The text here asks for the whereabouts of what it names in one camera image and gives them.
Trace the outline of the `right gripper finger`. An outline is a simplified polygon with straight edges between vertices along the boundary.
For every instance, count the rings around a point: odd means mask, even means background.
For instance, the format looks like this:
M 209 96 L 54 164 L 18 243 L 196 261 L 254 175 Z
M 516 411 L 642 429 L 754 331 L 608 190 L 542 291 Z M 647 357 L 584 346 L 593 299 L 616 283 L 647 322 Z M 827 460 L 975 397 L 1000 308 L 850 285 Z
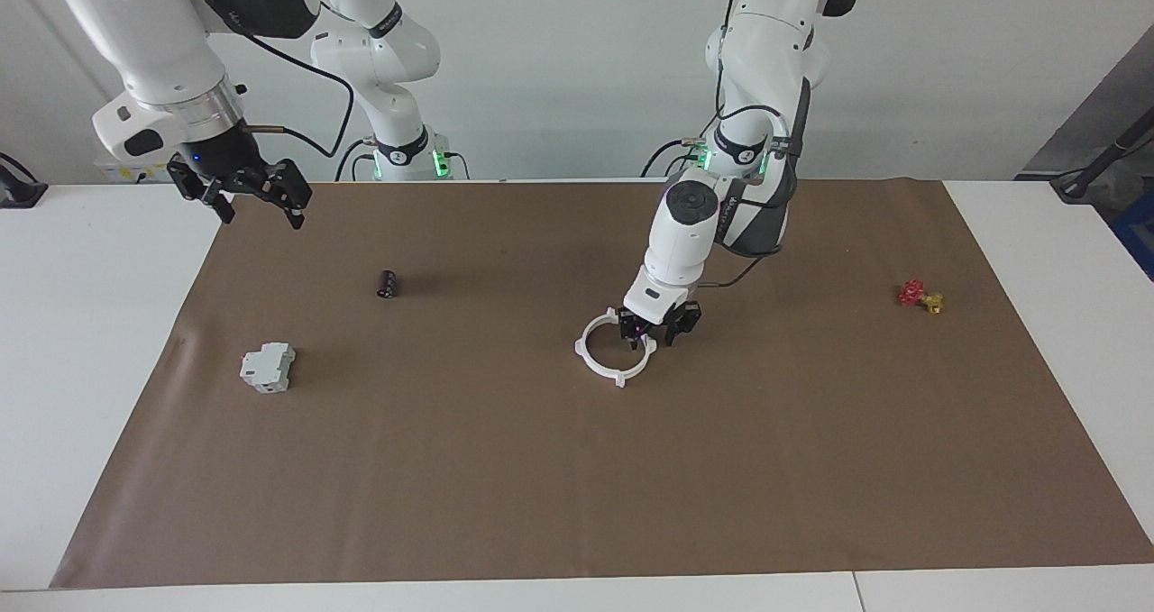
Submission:
M 265 201 L 283 211 L 293 230 L 302 227 L 312 195 L 312 186 L 294 161 L 284 159 L 265 166 Z
M 234 207 L 224 196 L 217 180 L 205 181 L 185 161 L 181 155 L 173 155 L 168 161 L 170 181 L 187 201 L 197 201 L 213 210 L 223 224 L 234 221 Z

